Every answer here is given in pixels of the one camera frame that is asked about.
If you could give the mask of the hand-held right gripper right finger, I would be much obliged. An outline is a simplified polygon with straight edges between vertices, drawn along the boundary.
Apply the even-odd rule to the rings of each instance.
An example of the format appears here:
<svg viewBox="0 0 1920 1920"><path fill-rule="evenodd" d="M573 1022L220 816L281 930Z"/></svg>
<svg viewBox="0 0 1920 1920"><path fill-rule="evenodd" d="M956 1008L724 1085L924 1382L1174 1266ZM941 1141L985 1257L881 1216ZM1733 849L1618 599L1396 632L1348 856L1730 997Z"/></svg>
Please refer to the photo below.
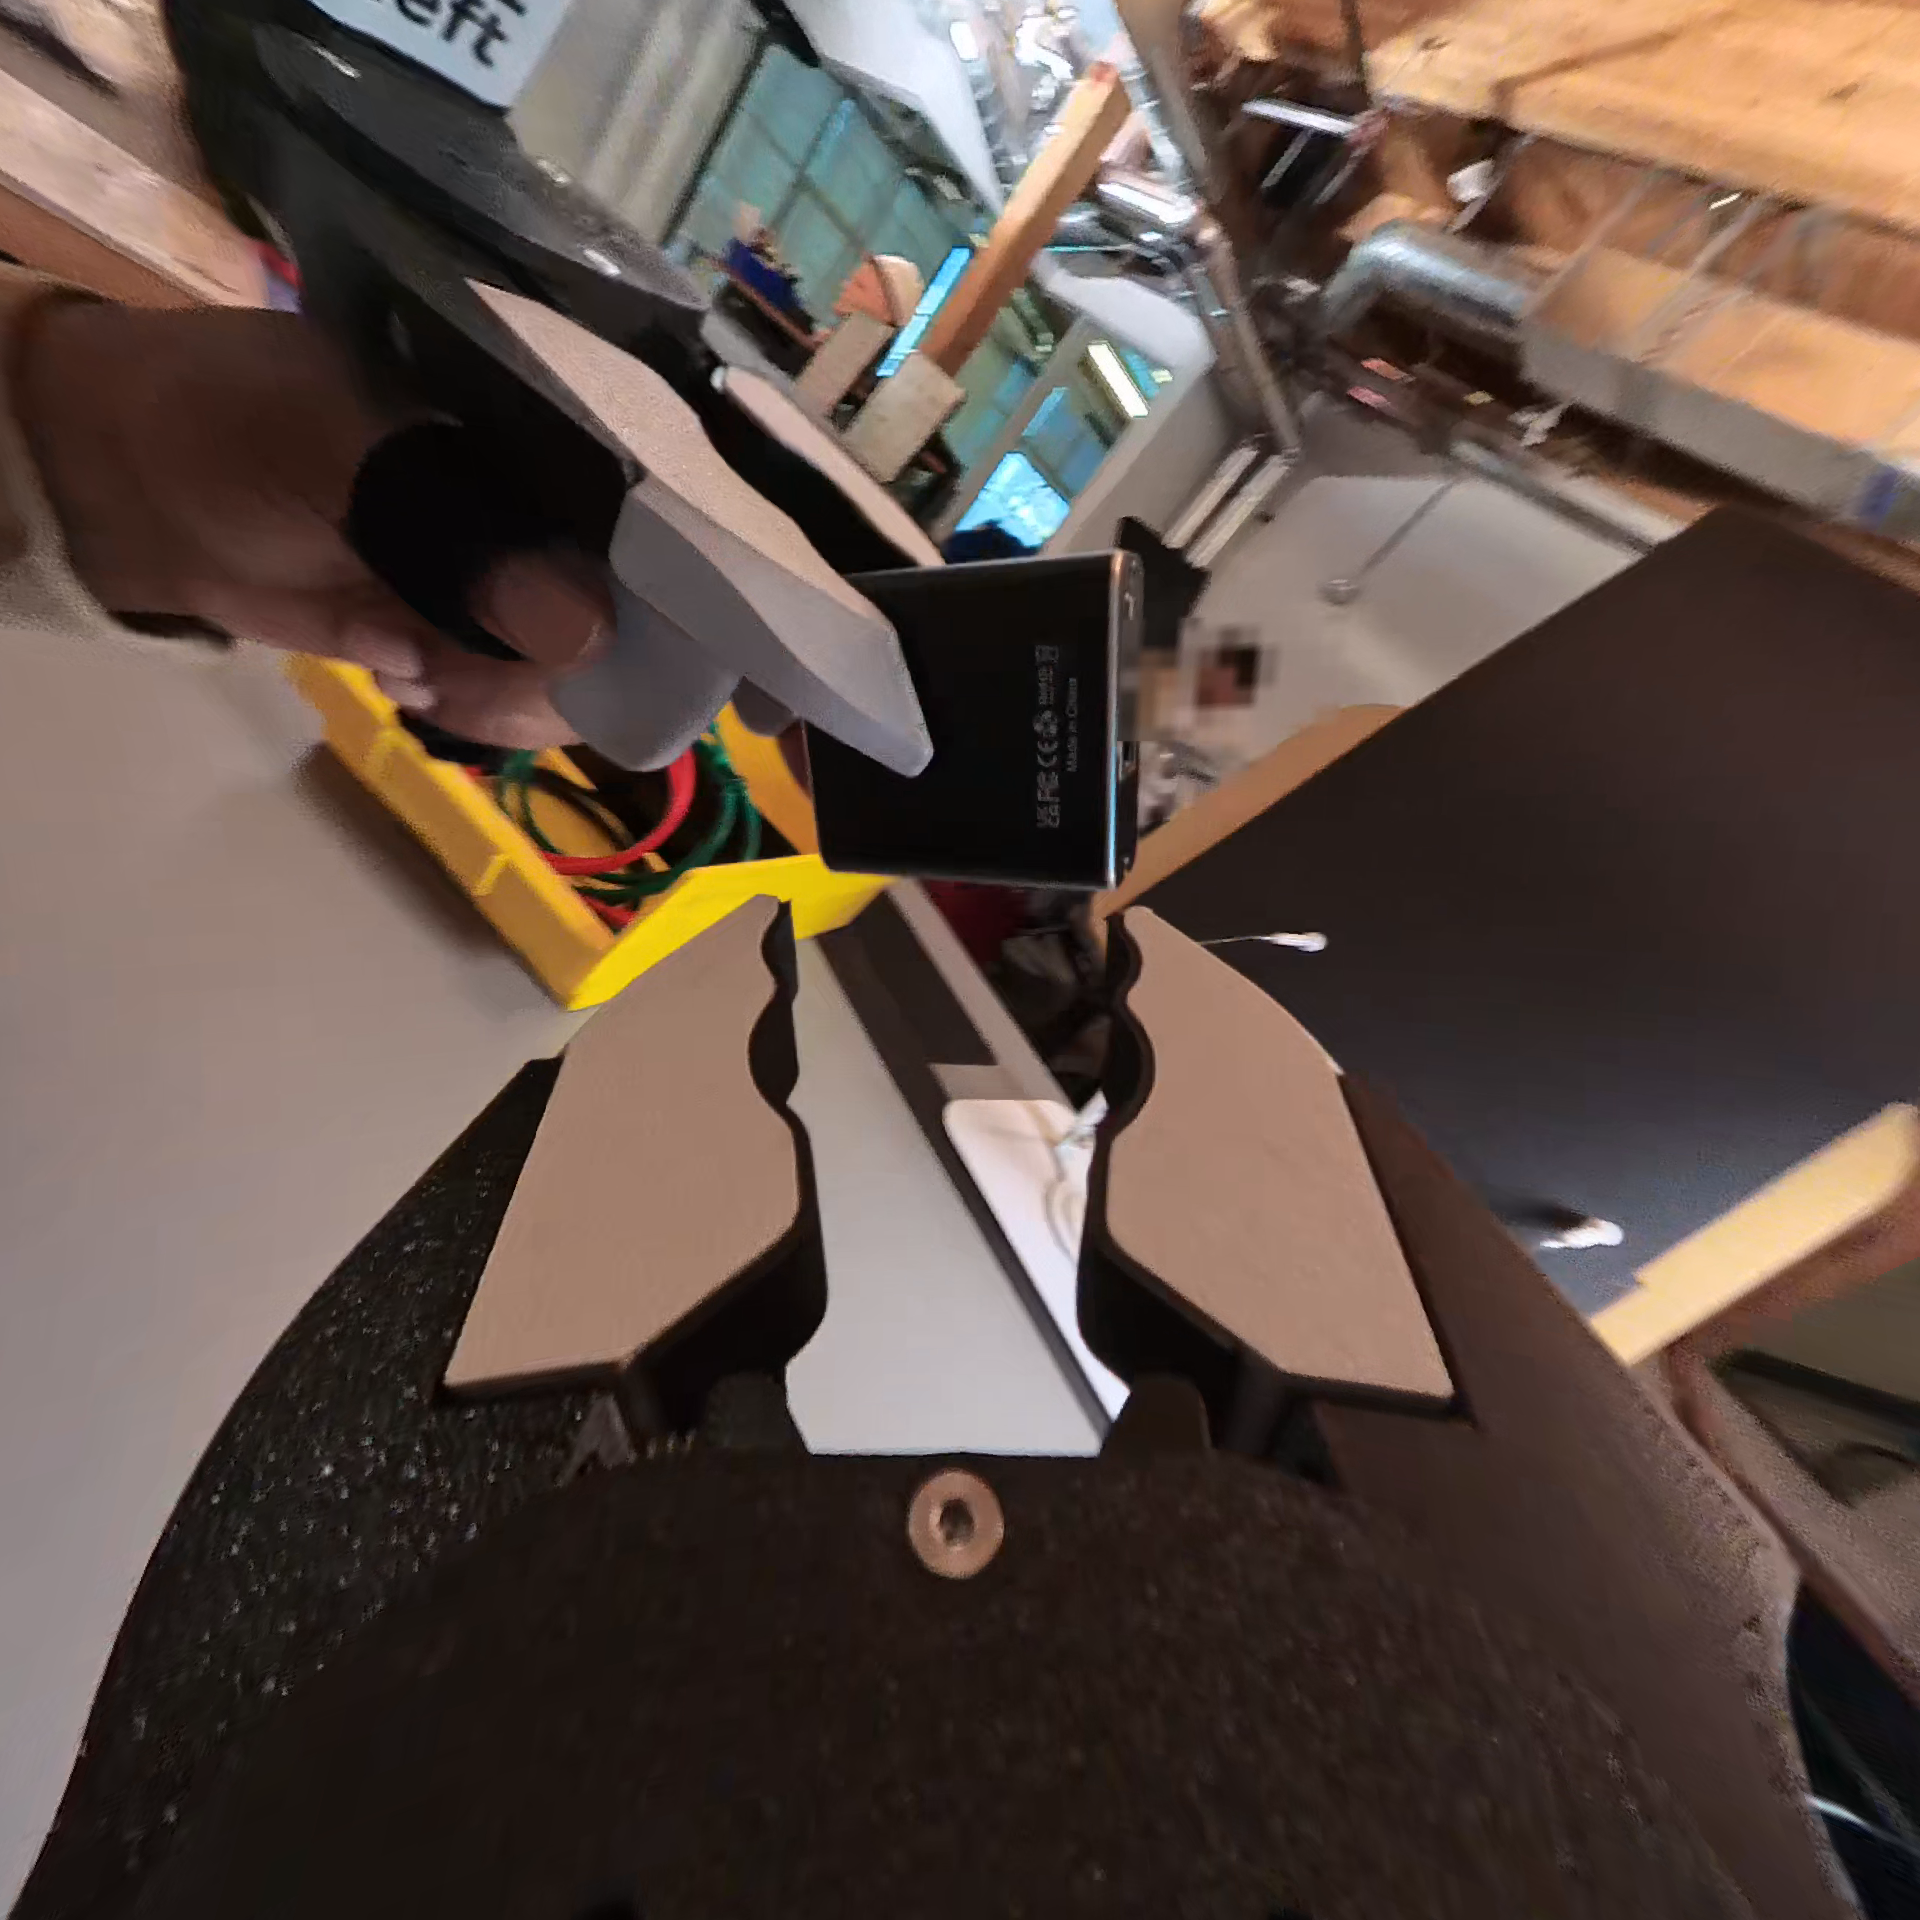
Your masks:
<svg viewBox="0 0 1920 1920"><path fill-rule="evenodd" d="M1108 1111L1080 1328L1121 1378L1243 1365L1288 1389L1417 1409L1457 1398L1442 1341L1321 1041L1157 912L1110 921Z"/></svg>

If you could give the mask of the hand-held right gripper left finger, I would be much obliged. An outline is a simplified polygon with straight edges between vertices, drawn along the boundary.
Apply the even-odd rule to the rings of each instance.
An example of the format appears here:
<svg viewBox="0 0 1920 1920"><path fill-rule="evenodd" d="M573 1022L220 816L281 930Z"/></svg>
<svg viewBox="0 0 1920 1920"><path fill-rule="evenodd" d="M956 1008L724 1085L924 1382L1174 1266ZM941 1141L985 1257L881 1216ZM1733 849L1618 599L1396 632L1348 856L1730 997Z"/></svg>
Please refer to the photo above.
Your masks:
<svg viewBox="0 0 1920 1920"><path fill-rule="evenodd" d="M579 1029L454 1335L450 1397L610 1384L705 1409L738 1375L787 1386L826 1320L798 986L789 905L753 895Z"/></svg>

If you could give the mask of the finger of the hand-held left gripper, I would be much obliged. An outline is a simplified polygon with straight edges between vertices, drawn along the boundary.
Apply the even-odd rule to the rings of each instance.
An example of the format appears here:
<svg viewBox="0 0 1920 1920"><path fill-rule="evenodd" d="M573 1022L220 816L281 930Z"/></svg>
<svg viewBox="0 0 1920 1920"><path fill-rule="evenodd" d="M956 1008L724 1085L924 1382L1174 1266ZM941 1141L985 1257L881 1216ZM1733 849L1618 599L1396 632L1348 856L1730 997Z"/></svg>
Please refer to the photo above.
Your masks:
<svg viewBox="0 0 1920 1920"><path fill-rule="evenodd" d="M886 487L771 377L720 365L716 445L842 576L945 565Z"/></svg>
<svg viewBox="0 0 1920 1920"><path fill-rule="evenodd" d="M777 721L924 771L932 739L897 626L714 434L726 368L673 379L546 304L468 287L627 458L605 545L613 632L548 683L568 730L654 771L745 690Z"/></svg>

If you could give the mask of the black ethernet splitter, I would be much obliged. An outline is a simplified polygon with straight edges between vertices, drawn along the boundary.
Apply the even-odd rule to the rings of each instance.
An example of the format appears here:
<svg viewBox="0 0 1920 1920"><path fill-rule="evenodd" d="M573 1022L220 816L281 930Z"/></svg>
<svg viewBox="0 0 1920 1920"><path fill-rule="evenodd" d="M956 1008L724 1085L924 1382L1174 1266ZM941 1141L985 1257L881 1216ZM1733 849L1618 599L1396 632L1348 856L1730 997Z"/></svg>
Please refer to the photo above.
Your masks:
<svg viewBox="0 0 1920 1920"><path fill-rule="evenodd" d="M931 760L897 775L819 728L827 869L1094 895L1133 866L1145 565L1107 553L853 576L897 627Z"/></svg>

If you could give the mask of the yellow plastic bin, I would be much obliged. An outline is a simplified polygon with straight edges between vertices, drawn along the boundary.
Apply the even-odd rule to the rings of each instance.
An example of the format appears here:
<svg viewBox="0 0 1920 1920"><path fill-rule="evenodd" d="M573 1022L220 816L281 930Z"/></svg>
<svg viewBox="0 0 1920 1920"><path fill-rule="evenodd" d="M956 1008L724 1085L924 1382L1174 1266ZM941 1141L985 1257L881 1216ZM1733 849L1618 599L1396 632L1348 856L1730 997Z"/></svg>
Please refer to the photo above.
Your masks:
<svg viewBox="0 0 1920 1920"><path fill-rule="evenodd" d="M850 923L889 885L819 856L811 801L777 743L731 709L664 775L577 749L433 753L357 665L288 656L337 760L403 823L572 1011L754 895L789 903L798 939Z"/></svg>

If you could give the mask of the wooden ceiling beam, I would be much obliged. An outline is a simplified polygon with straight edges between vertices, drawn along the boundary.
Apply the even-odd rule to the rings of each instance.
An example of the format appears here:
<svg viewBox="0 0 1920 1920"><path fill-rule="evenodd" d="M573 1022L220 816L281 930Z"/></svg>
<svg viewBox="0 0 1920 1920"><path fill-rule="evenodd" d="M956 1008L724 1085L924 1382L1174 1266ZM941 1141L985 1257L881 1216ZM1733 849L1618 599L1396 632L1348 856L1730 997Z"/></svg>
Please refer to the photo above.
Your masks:
<svg viewBox="0 0 1920 1920"><path fill-rule="evenodd" d="M987 241L974 253L918 339L918 351L946 377L958 377L992 330L1067 207L1097 178L1130 115L1132 101L1121 66L1110 56L1094 58L1027 163Z"/></svg>

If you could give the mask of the black monitor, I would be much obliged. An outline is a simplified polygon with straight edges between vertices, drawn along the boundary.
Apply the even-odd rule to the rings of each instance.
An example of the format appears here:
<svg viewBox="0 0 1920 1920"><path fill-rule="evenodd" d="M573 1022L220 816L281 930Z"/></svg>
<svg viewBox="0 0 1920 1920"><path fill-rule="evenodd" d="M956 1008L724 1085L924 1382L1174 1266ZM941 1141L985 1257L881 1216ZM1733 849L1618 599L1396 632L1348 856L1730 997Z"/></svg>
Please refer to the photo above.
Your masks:
<svg viewBox="0 0 1920 1920"><path fill-rule="evenodd" d="M1180 600L1181 607L1190 607L1210 586L1210 566L1189 560L1181 545L1170 543L1148 520L1133 514L1121 515L1116 539L1122 550L1139 557L1145 599L1158 597Z"/></svg>

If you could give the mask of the silver air duct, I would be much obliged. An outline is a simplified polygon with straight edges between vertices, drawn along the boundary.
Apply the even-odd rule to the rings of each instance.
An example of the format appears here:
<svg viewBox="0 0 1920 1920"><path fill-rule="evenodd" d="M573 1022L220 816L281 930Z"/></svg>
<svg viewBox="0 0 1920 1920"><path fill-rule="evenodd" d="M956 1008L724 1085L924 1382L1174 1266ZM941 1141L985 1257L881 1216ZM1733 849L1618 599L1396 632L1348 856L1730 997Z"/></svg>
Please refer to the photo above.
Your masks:
<svg viewBox="0 0 1920 1920"><path fill-rule="evenodd" d="M1379 304L1513 351L1550 403L1595 416L1818 518L1915 547L1917 347L1757 289L1589 246L1550 274L1412 222L1357 241L1331 334Z"/></svg>

